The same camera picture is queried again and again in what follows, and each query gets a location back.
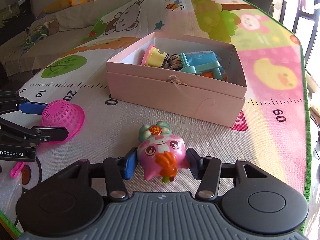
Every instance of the metal screw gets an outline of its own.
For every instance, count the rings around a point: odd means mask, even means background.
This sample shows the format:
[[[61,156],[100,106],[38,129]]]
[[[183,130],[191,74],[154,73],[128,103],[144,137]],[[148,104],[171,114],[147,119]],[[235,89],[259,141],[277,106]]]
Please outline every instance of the metal screw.
[[[208,199],[208,198],[212,198],[214,196],[214,193],[209,190],[201,190],[199,191],[198,195],[201,198]]]
[[[124,198],[127,194],[122,190],[115,190],[110,193],[113,198]]]

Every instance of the yellow toy cup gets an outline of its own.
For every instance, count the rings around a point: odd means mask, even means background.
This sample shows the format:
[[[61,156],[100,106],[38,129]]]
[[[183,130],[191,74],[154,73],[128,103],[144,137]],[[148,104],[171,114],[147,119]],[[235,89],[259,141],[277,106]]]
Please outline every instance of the yellow toy cup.
[[[160,53],[160,50],[157,49],[153,44],[151,44],[142,59],[142,66],[149,67],[161,67],[163,68],[167,62],[168,53]]]

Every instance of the cartoon tree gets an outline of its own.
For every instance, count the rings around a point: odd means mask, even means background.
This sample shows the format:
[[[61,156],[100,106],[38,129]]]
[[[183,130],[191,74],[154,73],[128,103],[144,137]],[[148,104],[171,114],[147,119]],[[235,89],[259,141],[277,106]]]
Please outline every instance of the cartoon tree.
[[[207,32],[210,39],[230,42],[235,35],[240,18],[213,0],[191,0],[200,29]]]
[[[93,41],[94,39],[98,38],[104,33],[106,26],[107,23],[103,23],[102,20],[98,21],[91,32],[82,40],[81,44],[84,44],[88,41]]]
[[[52,63],[48,66],[41,74],[42,78],[52,78],[63,75],[65,73],[71,72],[82,67],[87,63],[85,57],[79,55],[71,55],[59,59],[58,61]]]

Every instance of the number 60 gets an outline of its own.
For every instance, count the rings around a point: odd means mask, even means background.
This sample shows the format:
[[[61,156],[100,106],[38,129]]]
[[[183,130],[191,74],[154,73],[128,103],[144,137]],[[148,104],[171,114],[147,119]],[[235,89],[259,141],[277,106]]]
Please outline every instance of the number 60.
[[[280,114],[283,114],[283,111],[282,111],[282,110],[280,110],[280,109],[275,109],[275,110],[273,110],[273,113],[274,113],[275,115],[278,115],[278,116],[276,117],[276,119],[277,119],[278,122],[284,122],[285,120],[287,120],[283,115],[280,115]]]

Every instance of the toy pig eye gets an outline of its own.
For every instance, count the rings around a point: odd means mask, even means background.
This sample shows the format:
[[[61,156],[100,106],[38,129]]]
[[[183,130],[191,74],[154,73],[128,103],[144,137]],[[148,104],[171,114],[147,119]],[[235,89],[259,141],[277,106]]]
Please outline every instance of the toy pig eye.
[[[151,156],[156,153],[156,148],[154,146],[148,146],[145,152],[146,152],[146,155]]]
[[[170,147],[177,150],[177,149],[179,149],[179,143],[177,141],[171,141]]]

